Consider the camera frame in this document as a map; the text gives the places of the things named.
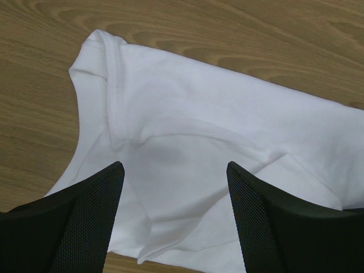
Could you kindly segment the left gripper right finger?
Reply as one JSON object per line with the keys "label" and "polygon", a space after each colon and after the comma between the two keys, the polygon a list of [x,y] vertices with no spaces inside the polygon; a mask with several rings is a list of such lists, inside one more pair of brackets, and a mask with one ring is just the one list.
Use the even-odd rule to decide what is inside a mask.
{"label": "left gripper right finger", "polygon": [[226,174],[247,272],[363,271],[363,209],[305,201],[235,162]]}

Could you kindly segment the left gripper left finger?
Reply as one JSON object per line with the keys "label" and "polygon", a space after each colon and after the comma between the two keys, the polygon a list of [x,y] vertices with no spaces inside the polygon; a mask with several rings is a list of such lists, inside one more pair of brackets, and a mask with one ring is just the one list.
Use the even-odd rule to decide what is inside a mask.
{"label": "left gripper left finger", "polygon": [[1,213],[1,272],[102,272],[124,175],[115,162]]}

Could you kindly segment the white printed t-shirt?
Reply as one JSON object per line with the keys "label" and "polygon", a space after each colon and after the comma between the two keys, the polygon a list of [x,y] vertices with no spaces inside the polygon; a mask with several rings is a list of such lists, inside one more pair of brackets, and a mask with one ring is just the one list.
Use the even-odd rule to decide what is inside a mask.
{"label": "white printed t-shirt", "polygon": [[58,192],[119,161],[109,250],[244,272],[226,168],[334,209],[363,206],[363,111],[170,52],[90,34],[69,69],[75,154]]}

